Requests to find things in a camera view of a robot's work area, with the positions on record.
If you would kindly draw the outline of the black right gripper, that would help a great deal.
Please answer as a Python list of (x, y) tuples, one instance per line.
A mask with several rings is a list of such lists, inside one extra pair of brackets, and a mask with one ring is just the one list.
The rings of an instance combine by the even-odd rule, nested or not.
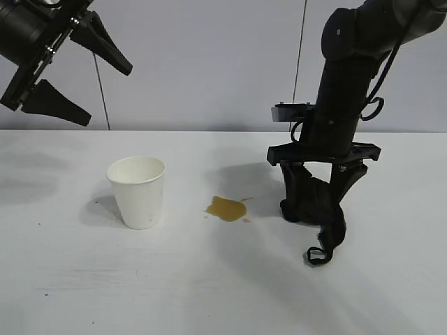
[(303, 163), (332, 163), (330, 204), (339, 204), (350, 188), (367, 174), (368, 167), (363, 162), (352, 161), (377, 161), (381, 153), (381, 148), (374, 144), (353, 141), (355, 122), (324, 125), (316, 122), (310, 113), (288, 116), (281, 113), (274, 121), (303, 124), (301, 140), (268, 148), (268, 163), (281, 163), (288, 206), (298, 206), (309, 192), (312, 174)]

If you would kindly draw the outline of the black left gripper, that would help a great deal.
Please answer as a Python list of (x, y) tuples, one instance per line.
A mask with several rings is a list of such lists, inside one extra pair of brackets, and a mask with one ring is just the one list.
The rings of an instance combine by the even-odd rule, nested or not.
[(61, 44), (70, 39), (124, 75), (133, 65), (121, 53), (99, 15), (90, 10), (2, 10), (1, 56), (17, 70), (1, 97), (9, 110), (21, 109), (87, 126), (91, 115), (39, 77)]

